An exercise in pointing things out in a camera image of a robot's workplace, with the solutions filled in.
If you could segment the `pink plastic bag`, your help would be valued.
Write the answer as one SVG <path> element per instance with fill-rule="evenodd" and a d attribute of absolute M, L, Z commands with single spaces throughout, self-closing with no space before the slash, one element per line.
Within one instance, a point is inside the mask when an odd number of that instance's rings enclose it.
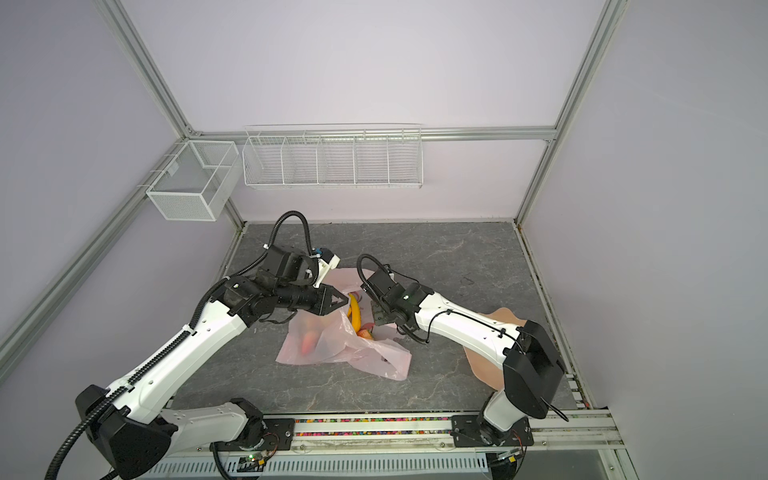
<path fill-rule="evenodd" d="M 374 341 L 360 338 L 354 332 L 347 317 L 349 303 L 325 316 L 301 311 L 289 322 L 288 333 L 276 361 L 293 366 L 347 363 L 368 374 L 395 381 L 406 380 L 412 355 L 400 344 L 403 336 L 393 323 L 376 323 L 381 313 L 363 293 L 357 271 L 353 268 L 334 270 L 328 274 L 325 282 L 348 299 L 350 293 L 357 295 L 361 309 L 361 329 L 370 330 Z M 309 330 L 319 330 L 321 336 L 315 352 L 310 356 L 303 356 L 302 337 Z"/>

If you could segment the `red fruit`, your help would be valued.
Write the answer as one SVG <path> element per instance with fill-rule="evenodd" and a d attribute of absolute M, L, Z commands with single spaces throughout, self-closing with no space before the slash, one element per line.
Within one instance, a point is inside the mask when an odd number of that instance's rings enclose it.
<path fill-rule="evenodd" d="M 319 330 L 309 330 L 304 333 L 301 342 L 301 354 L 303 356 L 310 356 L 315 352 L 320 336 Z"/>

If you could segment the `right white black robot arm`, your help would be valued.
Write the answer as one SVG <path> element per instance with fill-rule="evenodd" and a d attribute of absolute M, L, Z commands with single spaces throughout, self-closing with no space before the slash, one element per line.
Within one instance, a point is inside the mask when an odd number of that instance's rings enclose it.
<path fill-rule="evenodd" d="M 499 368 L 502 386 L 489 397 L 475 424 L 477 441 L 500 445 L 525 418 L 560 411 L 552 400 L 566 366 L 546 329 L 536 322 L 515 325 L 493 320 L 455 304 L 417 280 L 396 281 L 399 273 L 363 253 L 356 260 L 361 288 L 399 333 L 427 344 L 436 334 L 478 354 Z"/>

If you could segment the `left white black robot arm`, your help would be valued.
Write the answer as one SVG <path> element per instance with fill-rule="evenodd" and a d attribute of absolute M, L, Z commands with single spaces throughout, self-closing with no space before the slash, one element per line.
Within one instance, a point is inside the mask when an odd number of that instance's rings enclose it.
<path fill-rule="evenodd" d="M 275 311 L 325 315 L 345 306 L 343 295 L 324 281 L 338 263 L 330 249 L 313 247 L 304 214 L 282 214 L 260 256 L 212 285 L 175 336 L 109 386 L 90 385 L 78 395 L 80 421 L 54 454 L 46 478 L 58 477 L 82 436 L 110 465 L 110 479 L 135 479 L 167 455 L 202 444 L 213 451 L 228 442 L 260 447 L 268 434 L 264 416 L 244 398 L 188 410 L 167 403 L 217 351 L 252 325 L 272 322 Z"/>

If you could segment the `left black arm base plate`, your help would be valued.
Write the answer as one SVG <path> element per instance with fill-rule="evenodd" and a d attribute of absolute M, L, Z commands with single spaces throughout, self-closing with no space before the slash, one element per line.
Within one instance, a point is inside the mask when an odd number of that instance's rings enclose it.
<path fill-rule="evenodd" d="M 247 425 L 235 440 L 218 442 L 217 448 L 223 452 L 287 451 L 291 449 L 295 426 L 294 418 L 266 418 Z"/>

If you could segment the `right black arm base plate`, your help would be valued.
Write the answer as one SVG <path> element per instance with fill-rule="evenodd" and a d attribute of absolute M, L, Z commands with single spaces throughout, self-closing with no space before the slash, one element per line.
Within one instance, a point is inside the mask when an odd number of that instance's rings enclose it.
<path fill-rule="evenodd" d="M 524 416 L 507 431 L 500 431 L 479 414 L 453 415 L 450 417 L 454 445 L 459 448 L 480 447 L 529 447 L 534 444 L 529 419 Z"/>

